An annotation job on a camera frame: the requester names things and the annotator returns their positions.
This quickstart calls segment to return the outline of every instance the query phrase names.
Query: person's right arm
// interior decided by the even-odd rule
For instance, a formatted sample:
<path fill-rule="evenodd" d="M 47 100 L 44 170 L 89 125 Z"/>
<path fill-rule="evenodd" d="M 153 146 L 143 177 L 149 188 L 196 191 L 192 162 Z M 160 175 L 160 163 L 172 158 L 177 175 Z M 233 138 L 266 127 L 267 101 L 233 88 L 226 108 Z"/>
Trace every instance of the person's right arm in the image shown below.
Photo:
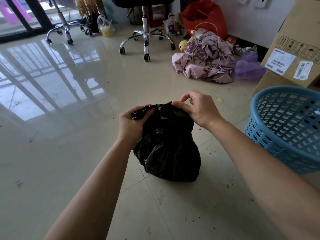
<path fill-rule="evenodd" d="M 184 103 L 189 98 L 192 106 Z M 190 91 L 172 105 L 217 138 L 257 202 L 288 239 L 320 239 L 317 190 L 224 120 L 211 96 Z"/>

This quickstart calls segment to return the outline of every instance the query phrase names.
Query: person's right hand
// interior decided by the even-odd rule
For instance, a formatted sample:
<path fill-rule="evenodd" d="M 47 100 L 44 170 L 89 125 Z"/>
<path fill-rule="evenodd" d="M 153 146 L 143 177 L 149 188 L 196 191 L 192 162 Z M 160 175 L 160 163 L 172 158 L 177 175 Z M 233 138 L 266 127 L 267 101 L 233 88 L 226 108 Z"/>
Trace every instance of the person's right hand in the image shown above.
<path fill-rule="evenodd" d="M 184 103 L 187 99 L 192 106 Z M 211 124 L 223 120 L 212 97 L 194 90 L 184 94 L 180 101 L 173 101 L 172 105 L 187 112 L 195 123 L 207 130 Z"/>

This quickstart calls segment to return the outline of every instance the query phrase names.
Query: person's left arm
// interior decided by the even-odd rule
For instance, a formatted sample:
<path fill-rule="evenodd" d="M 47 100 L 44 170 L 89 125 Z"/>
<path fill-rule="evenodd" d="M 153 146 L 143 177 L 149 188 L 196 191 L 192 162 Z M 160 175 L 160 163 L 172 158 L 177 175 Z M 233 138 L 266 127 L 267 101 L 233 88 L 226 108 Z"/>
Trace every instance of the person's left arm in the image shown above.
<path fill-rule="evenodd" d="M 50 228 L 44 239 L 106 239 L 117 204 L 129 154 L 153 114 L 133 120 L 135 107 L 119 116 L 119 136 L 96 169 Z"/>

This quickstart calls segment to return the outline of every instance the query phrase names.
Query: pile of clothes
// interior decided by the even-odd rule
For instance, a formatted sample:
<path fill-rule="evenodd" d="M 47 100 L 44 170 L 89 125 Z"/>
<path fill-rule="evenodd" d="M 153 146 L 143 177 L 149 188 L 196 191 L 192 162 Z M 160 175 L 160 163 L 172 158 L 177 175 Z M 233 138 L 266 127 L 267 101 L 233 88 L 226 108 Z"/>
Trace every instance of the pile of clothes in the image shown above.
<path fill-rule="evenodd" d="M 199 29 L 183 48 L 175 53 L 172 64 L 177 73 L 204 81 L 231 83 L 236 64 L 233 45 L 220 39 L 214 32 Z"/>

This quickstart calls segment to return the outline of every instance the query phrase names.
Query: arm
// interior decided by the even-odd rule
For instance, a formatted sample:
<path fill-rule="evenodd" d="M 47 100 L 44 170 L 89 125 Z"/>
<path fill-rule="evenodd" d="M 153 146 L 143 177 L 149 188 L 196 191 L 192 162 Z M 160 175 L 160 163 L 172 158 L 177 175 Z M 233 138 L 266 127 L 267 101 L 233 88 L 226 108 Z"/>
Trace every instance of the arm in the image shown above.
<path fill-rule="evenodd" d="M 44 239 L 106 239 L 118 201 L 128 158 L 141 137 L 149 110 L 141 120 L 133 120 L 135 107 L 119 116 L 119 136 L 96 169 L 61 213 Z"/>
<path fill-rule="evenodd" d="M 183 103 L 188 98 L 193 106 Z M 190 91 L 172 104 L 217 138 L 260 206 L 288 239 L 320 239 L 318 191 L 224 120 L 210 96 Z"/>

